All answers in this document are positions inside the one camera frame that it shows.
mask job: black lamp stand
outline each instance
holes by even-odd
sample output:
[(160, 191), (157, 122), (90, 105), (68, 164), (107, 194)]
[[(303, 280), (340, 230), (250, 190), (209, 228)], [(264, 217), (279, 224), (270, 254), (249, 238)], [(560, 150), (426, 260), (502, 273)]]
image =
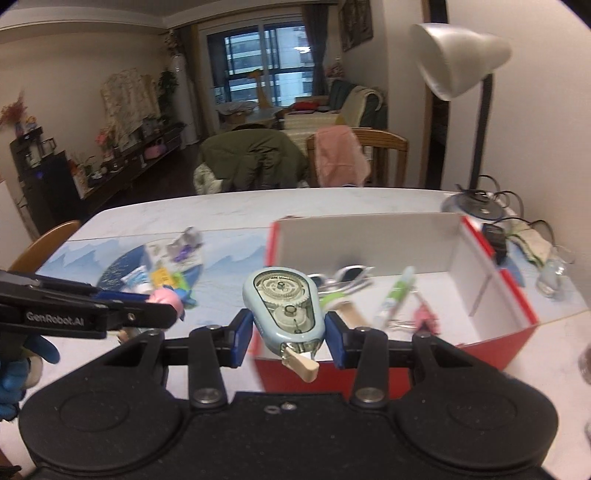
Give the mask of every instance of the black lamp stand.
[(443, 212), (461, 211), (481, 220), (495, 221), (505, 216), (503, 207), (490, 198), (486, 192), (478, 189), (480, 167), (482, 165), (482, 153), (486, 137), (486, 126), (491, 110), (493, 75), (488, 74), (482, 80), (482, 92), (480, 94), (480, 114), (478, 117), (478, 128), (476, 130), (476, 141), (474, 144), (474, 159), (472, 160), (472, 172), (470, 183), (467, 189), (461, 189), (461, 193), (449, 197), (443, 202)]

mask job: pink bag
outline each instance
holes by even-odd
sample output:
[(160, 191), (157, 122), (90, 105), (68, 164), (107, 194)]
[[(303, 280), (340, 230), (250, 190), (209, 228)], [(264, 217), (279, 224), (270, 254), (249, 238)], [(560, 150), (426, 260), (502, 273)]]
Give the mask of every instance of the pink bag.
[(316, 131), (316, 175), (321, 187), (362, 187), (371, 168), (357, 136), (347, 125)]
[(153, 160), (166, 153), (166, 145), (162, 140), (159, 140), (159, 142), (160, 143), (152, 145), (144, 150), (144, 158), (146, 160)]

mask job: desk lamp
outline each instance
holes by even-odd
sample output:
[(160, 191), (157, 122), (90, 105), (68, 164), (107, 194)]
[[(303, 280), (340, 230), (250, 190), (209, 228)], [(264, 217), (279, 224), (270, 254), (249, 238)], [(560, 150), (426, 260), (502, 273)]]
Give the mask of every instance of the desk lamp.
[(441, 100), (450, 101), (482, 82), (470, 183), (466, 190), (460, 187), (461, 193), (443, 202), (441, 210), (459, 210), (482, 220), (498, 220), (505, 215), (504, 210), (486, 192), (478, 190), (478, 178), (491, 107), (492, 72), (509, 60), (511, 46), (494, 35), (439, 23), (412, 25), (410, 37), (418, 68)]

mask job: cardboard box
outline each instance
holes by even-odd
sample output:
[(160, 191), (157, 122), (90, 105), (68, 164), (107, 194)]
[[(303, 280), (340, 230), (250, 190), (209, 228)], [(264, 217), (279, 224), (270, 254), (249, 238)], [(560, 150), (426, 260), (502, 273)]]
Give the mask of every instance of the cardboard box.
[[(413, 265), (416, 287), (439, 317), (441, 338), (503, 369), (533, 334), (538, 320), (509, 272), (497, 270), (493, 250), (468, 219), (457, 213), (393, 213), (287, 218), (274, 223), (267, 265), (306, 274), (332, 275), (347, 265), (374, 267), (372, 285), (350, 296), (370, 319), (398, 275)], [(399, 316), (415, 308), (405, 301)], [(410, 332), (388, 336), (410, 339)], [(341, 391), (348, 396), (354, 370), (337, 370), (326, 345), (319, 350), (318, 379), (302, 382), (281, 365), (260, 338), (255, 365), (266, 391)], [(390, 369), (390, 395), (409, 388), (406, 369)]]

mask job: picture frame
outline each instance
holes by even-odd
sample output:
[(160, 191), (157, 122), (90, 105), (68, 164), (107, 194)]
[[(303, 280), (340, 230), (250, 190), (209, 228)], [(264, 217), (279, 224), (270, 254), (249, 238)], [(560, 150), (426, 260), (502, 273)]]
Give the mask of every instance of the picture frame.
[(348, 51), (374, 37), (370, 0), (345, 0), (339, 9), (340, 42)]

